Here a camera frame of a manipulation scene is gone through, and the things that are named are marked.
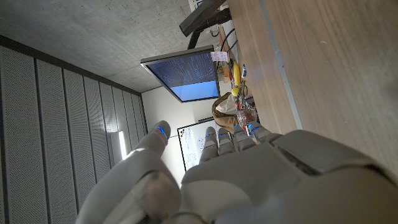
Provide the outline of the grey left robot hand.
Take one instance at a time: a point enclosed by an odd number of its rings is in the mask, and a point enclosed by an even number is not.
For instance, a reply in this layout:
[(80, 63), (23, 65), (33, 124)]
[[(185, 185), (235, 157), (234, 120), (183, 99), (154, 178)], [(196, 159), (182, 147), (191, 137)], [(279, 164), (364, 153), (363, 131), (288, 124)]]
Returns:
[(252, 136), (207, 128), (199, 164), (177, 183), (160, 121), (91, 190), (77, 223), (396, 223), (397, 178), (308, 131)]

